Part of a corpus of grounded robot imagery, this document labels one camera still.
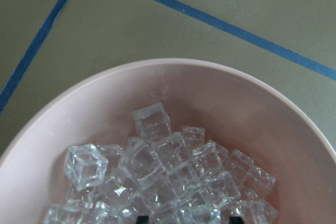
blue line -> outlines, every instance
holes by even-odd
[[[310,70],[320,73],[326,77],[336,80],[336,70],[322,65],[314,60],[311,60],[303,55],[293,52],[287,48],[277,45],[269,40],[263,39],[257,35],[254,35],[248,31],[245,31],[239,27],[236,27],[228,22],[220,20],[214,16],[206,14],[198,9],[183,4],[177,0],[154,0],[165,6],[168,6],[180,13],[198,19],[208,25],[216,27],[222,31],[225,31],[231,35],[234,35],[240,39],[243,39],[253,45],[268,50],[274,54],[277,54],[285,59],[293,61],[301,66],[304,66]]]
[[[40,27],[38,33],[31,42],[27,51],[22,56],[22,59],[20,60],[19,64],[13,71],[10,79],[7,81],[6,85],[2,89],[0,93],[0,114],[2,113],[4,107],[11,98],[12,94],[14,93],[16,87],[20,83],[23,75],[27,71],[32,60],[36,56],[36,53],[39,51],[43,41],[48,36],[58,14],[60,13],[60,11],[62,10],[67,1],[68,0],[58,0],[56,2],[56,5],[52,8],[51,12],[49,13],[48,17]]]

black object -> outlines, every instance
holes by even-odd
[[[229,224],[244,224],[244,221],[241,217],[230,217]]]
[[[149,216],[138,216],[135,224],[148,224]]]

blue tape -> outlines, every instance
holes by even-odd
[[[183,4],[177,0],[154,0],[165,6],[168,6],[180,13],[198,19],[208,25],[216,27],[222,31],[225,31],[237,38],[243,39],[253,45],[268,50],[276,55],[279,55],[285,59],[295,62],[301,66],[304,66],[310,70],[320,73],[326,77],[336,80],[336,70],[322,65],[314,60],[311,60],[303,55],[293,52],[287,48],[277,45],[269,40],[263,39],[257,35],[254,35],[248,31],[245,31],[239,27],[236,27],[228,22],[218,19],[214,16],[206,14],[200,10],[197,10],[191,6]]]
[[[0,114],[2,113],[9,99],[11,98],[16,87],[20,83],[32,60],[36,56],[36,53],[39,51],[43,41],[48,36],[59,12],[62,10],[63,6],[66,4],[67,1],[68,0],[58,0],[56,2],[56,5],[52,8],[48,17],[46,18],[35,38],[33,39],[33,42],[31,42],[27,51],[22,56],[19,64],[13,71],[10,79],[7,81],[6,85],[2,89],[0,93]]]

bowl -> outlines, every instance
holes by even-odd
[[[334,223],[336,154],[291,101],[238,70],[190,59],[154,59],[90,77],[46,105],[0,160],[2,223],[40,223],[64,203],[65,150],[84,143],[125,146],[132,111],[162,101],[172,129],[202,126],[206,138],[252,157],[273,174],[267,197],[277,223]]]

bowl rim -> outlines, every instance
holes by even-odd
[[[69,89],[65,90],[55,98],[53,98],[50,102],[48,102],[39,112],[37,112],[26,124],[25,126],[17,133],[17,135],[12,139],[10,144],[7,146],[2,156],[0,157],[0,172],[2,167],[4,167],[9,160],[12,150],[16,145],[20,143],[20,140],[23,139],[24,135],[29,131],[34,124],[38,123],[38,121],[46,115],[46,113],[54,106],[57,106],[63,100],[67,99],[73,93],[78,92],[79,90],[101,80],[107,78],[111,75],[118,74],[124,71],[130,71],[132,69],[148,67],[148,66],[158,66],[158,65],[187,65],[187,66],[195,66],[195,67],[205,67],[214,70],[228,72],[230,74],[236,75],[246,81],[252,82],[253,84],[259,86],[270,94],[274,95],[276,98],[281,100],[286,106],[291,108],[303,121],[307,124],[308,127],[316,134],[321,143],[326,148],[330,157],[333,159],[334,164],[336,166],[336,151],[331,146],[330,142],[323,135],[320,129],[314,124],[314,122],[292,101],[290,101],[287,97],[285,97],[282,93],[277,91],[275,88],[270,85],[264,83],[263,81],[244,73],[240,70],[234,69],[232,67],[228,67],[225,65],[221,65],[214,62],[209,62],[205,60],[197,60],[197,59],[187,59],[187,58],[157,58],[157,59],[148,59],[148,60],[140,60],[131,63],[122,64],[116,67],[112,67],[110,69],[104,70],[102,72],[96,73],[93,76],[85,78],[84,80],[78,82],[73,85]]]

